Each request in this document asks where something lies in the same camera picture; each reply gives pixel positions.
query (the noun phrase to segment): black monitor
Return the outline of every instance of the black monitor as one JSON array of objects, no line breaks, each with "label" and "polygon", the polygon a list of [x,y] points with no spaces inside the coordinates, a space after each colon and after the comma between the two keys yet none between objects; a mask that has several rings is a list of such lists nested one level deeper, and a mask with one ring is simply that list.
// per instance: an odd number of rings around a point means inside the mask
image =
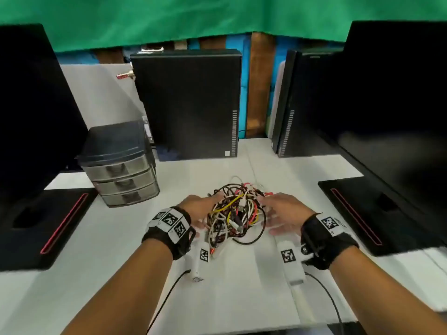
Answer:
[{"label": "black monitor", "polygon": [[0,26],[0,270],[47,268],[96,192],[44,190],[87,127],[42,25]]},{"label": "black monitor", "polygon": [[353,22],[337,106],[313,114],[365,175],[319,185],[374,255],[447,244],[446,37],[447,22]]}]

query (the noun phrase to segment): hand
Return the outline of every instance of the hand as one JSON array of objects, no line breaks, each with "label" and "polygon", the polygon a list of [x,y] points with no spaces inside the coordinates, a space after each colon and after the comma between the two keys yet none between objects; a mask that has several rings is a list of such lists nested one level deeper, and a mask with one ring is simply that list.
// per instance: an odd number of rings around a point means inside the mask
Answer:
[{"label": "hand", "polygon": [[191,225],[203,229],[205,225],[199,220],[204,219],[213,209],[214,205],[224,199],[221,191],[210,197],[187,196],[178,206],[185,209],[191,216]]},{"label": "hand", "polygon": [[270,229],[269,233],[271,235],[280,235],[288,232],[300,234],[301,226],[307,219],[316,214],[316,212],[292,195],[277,193],[267,197],[258,196],[257,199],[262,205],[272,208],[267,214],[266,226],[280,225]]}]

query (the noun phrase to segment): black computer case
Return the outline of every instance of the black computer case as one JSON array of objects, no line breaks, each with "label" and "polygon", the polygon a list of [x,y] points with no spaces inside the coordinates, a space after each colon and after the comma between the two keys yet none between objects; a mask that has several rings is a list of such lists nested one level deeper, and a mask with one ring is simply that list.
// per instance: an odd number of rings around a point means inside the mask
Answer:
[{"label": "black computer case", "polygon": [[289,50],[278,100],[272,149],[278,157],[335,154],[317,133],[312,110],[333,106],[331,83],[341,48]]},{"label": "black computer case", "polygon": [[237,156],[241,58],[238,50],[131,55],[160,161]]}]

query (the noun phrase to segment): white table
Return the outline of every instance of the white table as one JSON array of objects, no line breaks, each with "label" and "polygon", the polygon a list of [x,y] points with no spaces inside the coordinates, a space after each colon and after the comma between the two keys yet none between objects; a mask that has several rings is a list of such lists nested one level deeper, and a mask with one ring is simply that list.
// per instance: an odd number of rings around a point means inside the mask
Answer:
[{"label": "white table", "polygon": [[[279,159],[268,139],[240,141],[238,158],[158,163],[158,197],[122,208],[107,208],[98,197],[51,269],[0,274],[0,335],[59,334],[137,248],[149,218],[188,194],[212,192],[232,175],[258,181],[268,191],[293,194],[342,220],[317,182],[360,174],[340,156]],[[60,174],[48,189],[84,186],[91,183],[83,173]],[[442,251],[374,260],[431,308],[447,310],[447,256]],[[252,246],[231,242],[210,266],[209,280],[179,282],[151,333],[224,334],[310,326],[300,322],[267,233]],[[161,300],[186,267],[184,259],[173,264]],[[330,273],[306,270],[326,285],[342,319],[355,320]],[[336,322],[322,288],[310,279],[303,288],[316,324]]]}]

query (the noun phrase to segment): green cloth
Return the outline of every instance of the green cloth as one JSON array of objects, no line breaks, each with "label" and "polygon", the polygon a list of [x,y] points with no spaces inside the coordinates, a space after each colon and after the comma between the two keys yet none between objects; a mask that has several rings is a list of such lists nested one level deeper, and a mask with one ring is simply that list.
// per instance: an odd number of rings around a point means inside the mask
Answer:
[{"label": "green cloth", "polygon": [[0,0],[0,23],[42,23],[59,52],[253,31],[344,41],[352,20],[390,19],[447,20],[447,0]]}]

